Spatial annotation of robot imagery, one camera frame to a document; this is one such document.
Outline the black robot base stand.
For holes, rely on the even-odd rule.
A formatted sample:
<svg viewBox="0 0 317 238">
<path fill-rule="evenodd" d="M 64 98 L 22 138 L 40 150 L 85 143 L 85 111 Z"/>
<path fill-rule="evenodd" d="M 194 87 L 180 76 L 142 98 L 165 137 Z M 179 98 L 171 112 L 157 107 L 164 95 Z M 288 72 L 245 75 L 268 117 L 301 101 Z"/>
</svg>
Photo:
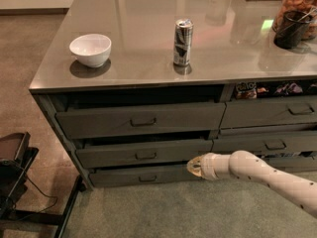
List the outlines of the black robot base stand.
<svg viewBox="0 0 317 238">
<path fill-rule="evenodd" d="M 74 182 L 66 207 L 62 214 L 47 213 L 51 206 L 40 211 L 26 211 L 16 204 L 27 191 L 28 180 L 43 196 L 44 194 L 28 177 L 27 171 L 35 160 L 39 149 L 29 146 L 28 132 L 12 133 L 0 138 L 0 221 L 1 229 L 15 229 L 19 224 L 55 226 L 53 238 L 63 238 L 66 225 L 80 191 L 86 191 L 82 177 Z"/>
</svg>

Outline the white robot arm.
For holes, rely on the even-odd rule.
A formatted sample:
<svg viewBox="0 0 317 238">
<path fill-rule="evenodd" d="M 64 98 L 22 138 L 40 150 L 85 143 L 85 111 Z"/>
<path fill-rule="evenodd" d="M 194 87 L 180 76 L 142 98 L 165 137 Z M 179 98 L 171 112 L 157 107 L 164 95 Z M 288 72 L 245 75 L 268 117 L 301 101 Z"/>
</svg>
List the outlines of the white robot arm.
<svg viewBox="0 0 317 238">
<path fill-rule="evenodd" d="M 239 179 L 260 183 L 317 217 L 317 182 L 279 171 L 248 151 L 207 153 L 187 163 L 187 170 L 206 180 Z"/>
</svg>

